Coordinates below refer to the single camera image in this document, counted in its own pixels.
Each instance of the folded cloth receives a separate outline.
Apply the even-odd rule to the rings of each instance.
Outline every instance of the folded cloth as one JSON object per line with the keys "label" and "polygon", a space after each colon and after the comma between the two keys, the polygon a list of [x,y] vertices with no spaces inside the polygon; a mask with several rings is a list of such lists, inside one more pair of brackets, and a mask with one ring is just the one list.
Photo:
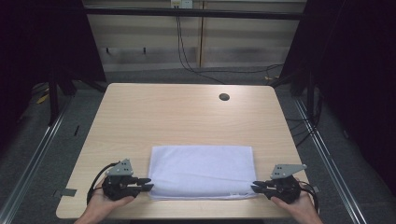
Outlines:
{"label": "folded cloth", "polygon": [[154,147],[148,177],[154,200],[244,199],[256,194],[251,147]]}

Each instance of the human hand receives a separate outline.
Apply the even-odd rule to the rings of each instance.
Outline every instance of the human hand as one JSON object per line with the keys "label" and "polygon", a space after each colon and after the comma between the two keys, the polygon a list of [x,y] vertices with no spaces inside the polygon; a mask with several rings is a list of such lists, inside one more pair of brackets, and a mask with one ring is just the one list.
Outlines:
{"label": "human hand", "polygon": [[87,208],[82,216],[75,222],[76,224],[98,223],[105,219],[114,209],[122,207],[134,200],[133,196],[128,196],[117,201],[111,201],[102,190],[104,181],[105,179],[102,179],[102,181],[96,185]]}
{"label": "human hand", "polygon": [[323,224],[314,205],[312,204],[309,194],[305,191],[301,191],[300,197],[291,204],[285,203],[275,196],[271,198],[271,201],[278,207],[289,212],[300,224]]}

